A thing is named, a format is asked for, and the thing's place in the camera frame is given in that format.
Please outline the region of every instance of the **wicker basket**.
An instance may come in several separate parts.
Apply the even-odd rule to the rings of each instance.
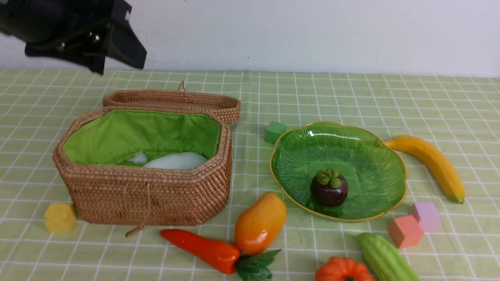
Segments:
[[[180,100],[175,91],[125,91],[107,96],[104,104],[78,118],[53,151],[53,160],[80,216],[92,224],[137,225],[127,237],[145,225],[195,226],[222,211],[229,199],[232,179],[232,137],[228,122],[239,117],[240,101],[204,93],[182,95],[168,106],[150,106],[151,98],[169,103]],[[218,108],[203,108],[219,103]],[[113,106],[112,103],[126,104]],[[218,150],[214,157],[191,170],[168,170],[119,165],[81,165],[72,162],[63,147],[84,124],[115,110],[144,110],[181,114],[205,114],[220,125]]]
[[[226,124],[240,120],[241,101],[237,98],[204,92],[187,91],[184,80],[177,90],[123,90],[104,97],[102,105],[202,110],[217,115]]]

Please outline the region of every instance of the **basket loop string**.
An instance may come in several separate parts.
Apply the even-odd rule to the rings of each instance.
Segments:
[[[150,217],[150,213],[151,213],[151,194],[150,194],[150,184],[148,182],[147,183],[147,214],[144,217],[144,219],[142,220],[142,222],[136,228],[130,230],[129,232],[127,232],[125,234],[125,237],[129,238],[132,235],[134,235],[134,234],[138,233],[139,231],[141,231],[144,228],[144,225],[146,224],[146,221]]]
[[[181,88],[184,90],[184,92],[187,92],[187,91],[186,91],[186,87],[185,87],[185,85],[184,85],[184,80],[182,80],[182,81],[180,82],[180,85],[179,85],[179,87],[177,88],[177,91],[180,91],[180,90],[181,90]]]

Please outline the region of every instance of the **green checkered tablecloth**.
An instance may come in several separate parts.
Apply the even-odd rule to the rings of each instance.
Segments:
[[[271,121],[289,128],[328,120],[368,129],[386,140],[411,134],[437,145],[464,181],[466,202],[448,201],[427,169],[402,155],[410,191],[395,211],[369,222],[339,223],[311,216],[286,201],[288,218],[272,248],[282,248],[273,280],[314,280],[328,257],[362,261],[353,235],[387,234],[394,216],[416,201],[434,202],[436,232],[401,250],[422,280],[500,280],[500,78],[344,73],[146,72],[0,70],[1,281],[215,281],[223,276],[160,238],[148,226],[94,225],[81,218],[70,234],[51,234],[44,212],[69,202],[52,150],[77,117],[122,89],[219,93],[241,100],[232,124],[233,182],[228,206],[208,223],[186,229],[232,240],[238,214],[264,191],[279,189],[269,171]]]

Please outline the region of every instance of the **leaf-shaped plate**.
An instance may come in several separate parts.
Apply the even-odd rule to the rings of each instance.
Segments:
[[[269,161],[284,194],[300,208],[337,221],[378,218],[405,199],[407,170],[403,159],[373,133],[320,121],[284,133]],[[318,170],[337,169],[346,179],[347,199],[337,207],[320,205],[310,192]]]

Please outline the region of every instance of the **mangosteen stem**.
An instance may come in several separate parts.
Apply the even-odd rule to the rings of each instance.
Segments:
[[[339,170],[334,168],[319,170],[316,173],[316,179],[320,184],[326,186],[330,183],[330,186],[334,189],[342,187],[342,181],[339,177]]]

